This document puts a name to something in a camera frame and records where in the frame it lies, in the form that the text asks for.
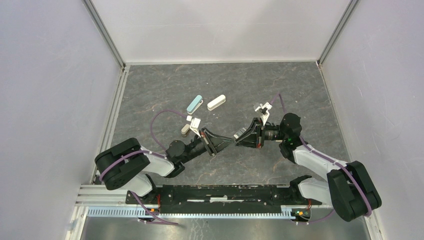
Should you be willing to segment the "small beige stapler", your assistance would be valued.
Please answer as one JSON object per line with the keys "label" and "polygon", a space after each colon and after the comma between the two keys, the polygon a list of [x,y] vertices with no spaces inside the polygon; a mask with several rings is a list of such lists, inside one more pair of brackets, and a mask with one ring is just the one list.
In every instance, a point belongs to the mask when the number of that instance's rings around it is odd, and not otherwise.
{"label": "small beige stapler", "polygon": [[181,135],[183,136],[183,137],[186,137],[188,134],[189,134],[189,132],[191,131],[191,129],[190,129],[190,125],[189,124],[185,124],[183,127],[182,127],[182,129],[181,129]]}

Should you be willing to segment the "white stapler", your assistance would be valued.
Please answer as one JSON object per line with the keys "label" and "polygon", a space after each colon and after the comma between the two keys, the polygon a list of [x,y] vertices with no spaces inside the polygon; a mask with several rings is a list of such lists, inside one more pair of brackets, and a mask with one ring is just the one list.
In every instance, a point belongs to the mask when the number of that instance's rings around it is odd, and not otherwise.
{"label": "white stapler", "polygon": [[226,96],[224,94],[219,95],[218,97],[214,98],[207,104],[207,109],[209,111],[213,111],[217,107],[221,106],[226,102]]}

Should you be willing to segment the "staple box grey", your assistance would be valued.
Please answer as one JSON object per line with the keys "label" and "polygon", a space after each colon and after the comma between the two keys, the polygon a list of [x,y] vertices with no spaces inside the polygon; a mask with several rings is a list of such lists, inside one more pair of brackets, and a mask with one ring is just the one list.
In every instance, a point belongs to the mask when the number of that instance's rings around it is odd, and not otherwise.
{"label": "staple box grey", "polygon": [[234,135],[233,138],[235,140],[237,140],[238,138],[240,138],[244,133],[246,132],[246,128],[242,127],[241,129],[239,129]]}

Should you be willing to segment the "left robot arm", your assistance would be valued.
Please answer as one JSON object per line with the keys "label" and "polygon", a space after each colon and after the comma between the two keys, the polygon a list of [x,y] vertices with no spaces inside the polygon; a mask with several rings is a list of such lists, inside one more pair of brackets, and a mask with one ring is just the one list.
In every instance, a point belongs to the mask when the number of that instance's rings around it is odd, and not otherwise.
{"label": "left robot arm", "polygon": [[141,172],[174,178],[184,171],[185,163],[204,153],[215,156],[233,143],[232,138],[214,134],[204,127],[188,144],[181,140],[172,141],[163,155],[143,148],[136,138],[131,137],[99,153],[94,163],[100,172],[99,181],[108,190],[116,190]]}

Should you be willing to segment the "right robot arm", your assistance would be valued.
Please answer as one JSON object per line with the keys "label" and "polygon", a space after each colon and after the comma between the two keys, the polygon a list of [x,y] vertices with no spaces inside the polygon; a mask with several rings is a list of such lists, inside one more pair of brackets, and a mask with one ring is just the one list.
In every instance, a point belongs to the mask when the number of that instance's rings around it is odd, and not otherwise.
{"label": "right robot arm", "polygon": [[301,118],[286,113],[280,122],[263,123],[255,117],[248,128],[234,134],[240,147],[260,149],[265,141],[279,142],[281,155],[294,164],[303,166],[321,180],[311,176],[296,179],[289,189],[289,199],[302,204],[307,199],[331,206],[346,222],[370,216],[382,206],[382,199],[365,167],[359,161],[346,162],[324,154],[308,144],[301,135]]}

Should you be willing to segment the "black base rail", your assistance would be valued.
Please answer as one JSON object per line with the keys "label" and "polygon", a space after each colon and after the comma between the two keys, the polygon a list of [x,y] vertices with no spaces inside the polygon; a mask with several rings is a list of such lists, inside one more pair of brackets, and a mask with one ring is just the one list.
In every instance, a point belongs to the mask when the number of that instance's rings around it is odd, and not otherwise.
{"label": "black base rail", "polygon": [[288,185],[162,185],[140,198],[161,214],[277,214],[281,206],[320,206]]}

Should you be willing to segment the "light blue stapler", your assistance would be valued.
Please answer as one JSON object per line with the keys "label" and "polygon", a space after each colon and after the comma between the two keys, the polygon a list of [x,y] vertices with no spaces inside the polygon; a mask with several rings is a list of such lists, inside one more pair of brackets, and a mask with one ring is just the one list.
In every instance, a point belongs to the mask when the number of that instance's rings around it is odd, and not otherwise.
{"label": "light blue stapler", "polygon": [[201,95],[197,95],[191,103],[187,106],[186,112],[188,115],[192,115],[202,104],[204,100]]}

